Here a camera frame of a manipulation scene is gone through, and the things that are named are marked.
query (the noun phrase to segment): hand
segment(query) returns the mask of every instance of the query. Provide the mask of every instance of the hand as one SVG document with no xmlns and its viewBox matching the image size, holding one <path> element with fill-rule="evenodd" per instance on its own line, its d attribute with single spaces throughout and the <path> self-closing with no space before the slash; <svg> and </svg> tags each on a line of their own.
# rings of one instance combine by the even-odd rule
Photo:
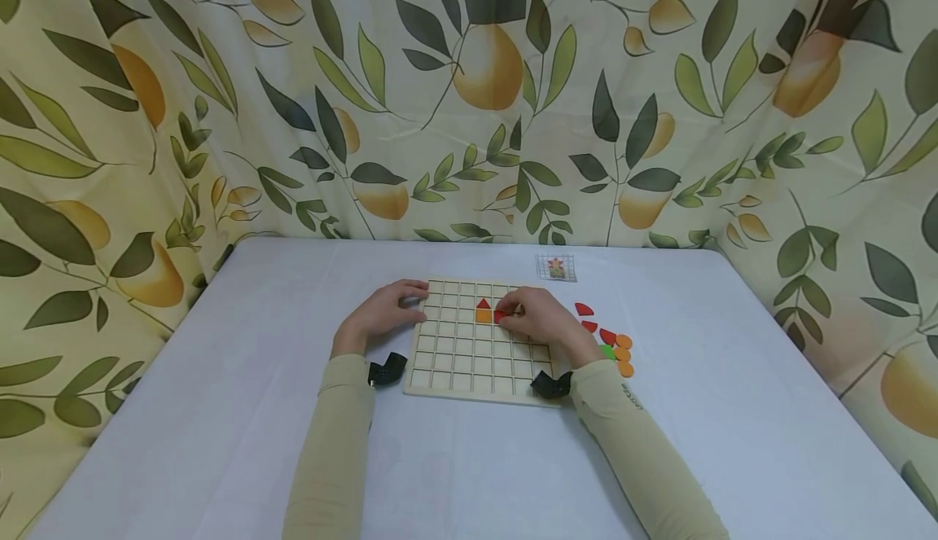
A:
<svg viewBox="0 0 938 540">
<path fill-rule="evenodd" d="M 522 315 L 502 318 L 499 322 L 502 328 L 559 346 L 574 369 L 606 358 L 589 331 L 547 289 L 516 289 L 498 303 L 498 309 L 508 315 L 519 306 L 523 308 Z"/>
<path fill-rule="evenodd" d="M 421 323 L 427 319 L 424 312 L 401 307 L 403 298 L 425 300 L 430 284 L 415 279 L 401 279 L 393 284 L 378 288 L 368 300 L 364 300 L 335 331 L 332 341 L 332 356 L 341 354 L 365 354 L 369 336 L 382 335 L 405 325 Z"/>
</svg>

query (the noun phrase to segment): floral curtain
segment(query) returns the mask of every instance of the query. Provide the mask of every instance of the floral curtain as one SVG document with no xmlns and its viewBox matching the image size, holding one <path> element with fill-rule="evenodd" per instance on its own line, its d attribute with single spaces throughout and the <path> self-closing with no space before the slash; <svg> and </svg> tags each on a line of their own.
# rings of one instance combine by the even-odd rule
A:
<svg viewBox="0 0 938 540">
<path fill-rule="evenodd" d="M 938 517 L 932 8 L 0 0 L 0 538 L 257 234 L 721 251 Z"/>
</svg>

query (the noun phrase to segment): white tablecloth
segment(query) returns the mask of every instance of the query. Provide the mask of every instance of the white tablecloth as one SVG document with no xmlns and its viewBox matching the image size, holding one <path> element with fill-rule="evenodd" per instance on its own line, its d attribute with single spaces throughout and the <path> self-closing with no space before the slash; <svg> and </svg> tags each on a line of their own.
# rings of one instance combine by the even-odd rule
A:
<svg viewBox="0 0 938 540">
<path fill-rule="evenodd" d="M 275 540 L 331 336 L 401 276 L 537 284 L 634 338 L 630 384 L 734 539 L 938 538 L 938 525 L 714 252 L 248 239 L 31 540 Z M 407 355 L 412 332 L 370 358 Z M 377 394 L 364 539 L 644 538 L 563 410 Z"/>
</svg>

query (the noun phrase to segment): beige sleeve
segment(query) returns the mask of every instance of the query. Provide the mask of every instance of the beige sleeve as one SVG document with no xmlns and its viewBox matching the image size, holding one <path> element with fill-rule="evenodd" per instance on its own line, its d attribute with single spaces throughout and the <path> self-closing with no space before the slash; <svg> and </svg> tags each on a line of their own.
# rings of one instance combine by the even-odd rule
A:
<svg viewBox="0 0 938 540">
<path fill-rule="evenodd" d="M 684 460 L 625 386 L 615 362 L 576 369 L 572 394 L 576 414 L 603 448 L 651 540 L 730 537 Z"/>
<path fill-rule="evenodd" d="M 283 540 L 358 540 L 375 391 L 361 355 L 330 360 L 290 490 Z"/>
</svg>

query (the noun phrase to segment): wooden grid board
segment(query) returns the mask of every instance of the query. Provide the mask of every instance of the wooden grid board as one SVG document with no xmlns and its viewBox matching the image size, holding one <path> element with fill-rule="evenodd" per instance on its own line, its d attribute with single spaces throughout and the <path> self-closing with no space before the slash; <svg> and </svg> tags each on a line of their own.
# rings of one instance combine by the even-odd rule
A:
<svg viewBox="0 0 938 540">
<path fill-rule="evenodd" d="M 502 329 L 495 308 L 518 286 L 466 279 L 431 279 L 420 309 L 425 323 L 414 330 L 405 393 L 559 408 L 538 397 L 531 381 L 544 371 L 559 375 L 545 343 Z"/>
</svg>

